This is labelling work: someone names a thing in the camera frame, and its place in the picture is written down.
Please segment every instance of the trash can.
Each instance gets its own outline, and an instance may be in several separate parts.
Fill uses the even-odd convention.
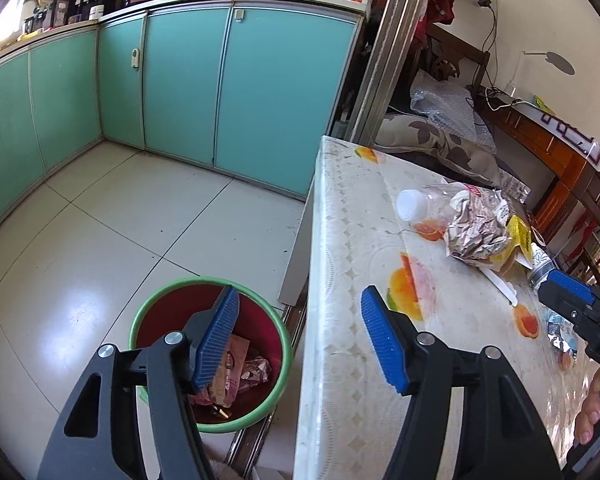
[[[202,407],[192,406],[198,430],[203,433],[230,433],[258,422],[272,412],[288,381],[293,360],[291,342],[280,315],[252,290],[221,278],[193,276],[176,280],[154,292],[144,302],[131,325],[129,348],[150,346],[173,330],[182,330],[192,314],[211,308],[225,285],[240,294],[240,314],[234,334],[250,341],[271,364],[267,383],[239,394],[229,408],[232,416],[217,418]],[[140,397],[147,402],[144,386]]]

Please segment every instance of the metal screw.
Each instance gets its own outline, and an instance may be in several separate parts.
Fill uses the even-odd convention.
[[[429,332],[420,332],[416,336],[416,341],[423,346],[431,346],[433,345],[433,343],[436,342],[436,338],[433,334],[430,334]]]
[[[169,332],[164,336],[164,342],[167,345],[177,345],[180,341],[182,341],[182,332]]]
[[[98,348],[98,355],[104,359],[105,357],[109,357],[111,354],[113,354],[114,350],[115,348],[113,345],[102,345],[100,348]]]
[[[500,359],[502,357],[502,352],[495,346],[487,346],[487,348],[484,349],[484,354],[489,359]]]

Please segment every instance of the white tablecloth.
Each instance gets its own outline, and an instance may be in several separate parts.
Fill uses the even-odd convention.
[[[545,421],[558,457],[573,441],[595,365],[584,355],[568,370],[558,364],[543,321],[545,307],[522,272],[512,280],[518,300],[537,314],[537,338],[523,336],[504,296],[475,268],[445,256],[442,240],[408,230],[395,213],[402,189],[441,177],[398,158],[323,137],[315,173],[306,345],[294,477],[298,480],[381,479],[409,403],[384,380],[360,314],[360,293],[376,285],[387,297],[392,274],[413,273],[424,320],[419,330],[450,348],[479,352],[498,346]],[[452,477],[461,424],[455,390],[438,478]]]

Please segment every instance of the finger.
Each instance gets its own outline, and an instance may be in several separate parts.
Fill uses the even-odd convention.
[[[588,444],[589,440],[593,436],[593,424],[590,422],[589,417],[586,413],[580,412],[576,416],[576,424],[574,430],[574,436],[581,444]]]
[[[600,393],[589,391],[589,395],[582,403],[582,411],[592,424],[600,420]]]
[[[596,394],[600,393],[600,368],[593,375],[593,380],[591,381],[591,386],[589,387],[589,395],[594,392]]]

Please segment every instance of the yellow package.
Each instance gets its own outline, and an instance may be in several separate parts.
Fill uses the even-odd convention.
[[[503,274],[507,272],[514,262],[518,262],[528,269],[533,268],[531,254],[531,231],[518,216],[513,215],[507,223],[507,234],[511,241],[507,248],[500,254],[491,257],[493,269]]]

